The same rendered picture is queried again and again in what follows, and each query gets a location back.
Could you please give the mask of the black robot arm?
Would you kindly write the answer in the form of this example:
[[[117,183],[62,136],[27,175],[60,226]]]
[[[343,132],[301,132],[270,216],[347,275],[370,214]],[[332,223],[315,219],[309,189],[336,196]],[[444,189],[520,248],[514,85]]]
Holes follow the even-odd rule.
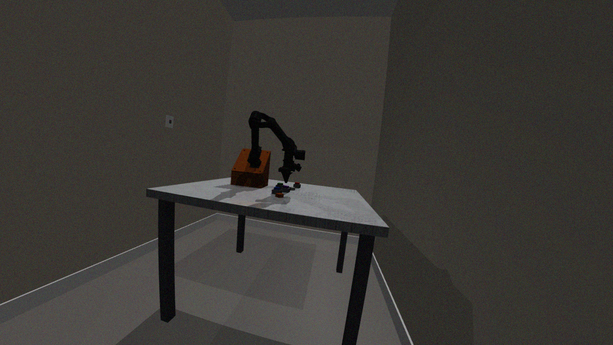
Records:
[[[261,119],[267,122],[261,122]],[[262,147],[259,147],[259,128],[260,127],[269,127],[274,135],[278,137],[278,139],[282,142],[282,146],[284,149],[284,159],[293,159],[293,156],[296,160],[305,160],[305,150],[297,150],[297,146],[294,144],[294,141],[289,138],[282,129],[277,124],[276,120],[267,116],[262,112],[253,111],[251,112],[251,116],[248,120],[248,124],[251,127],[251,151],[248,155],[247,162],[250,163],[250,167],[259,168],[262,161],[259,159],[262,153]],[[300,164],[291,165],[291,169],[300,171]]]

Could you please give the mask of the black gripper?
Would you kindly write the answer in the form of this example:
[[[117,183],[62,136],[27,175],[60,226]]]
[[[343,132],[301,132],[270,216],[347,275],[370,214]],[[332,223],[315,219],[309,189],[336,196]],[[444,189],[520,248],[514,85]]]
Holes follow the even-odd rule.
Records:
[[[284,178],[284,182],[287,183],[290,174],[293,174],[291,171],[295,171],[294,168],[291,169],[291,165],[293,164],[293,159],[284,159],[284,165],[282,167],[279,167],[279,172],[282,172],[283,178]]]

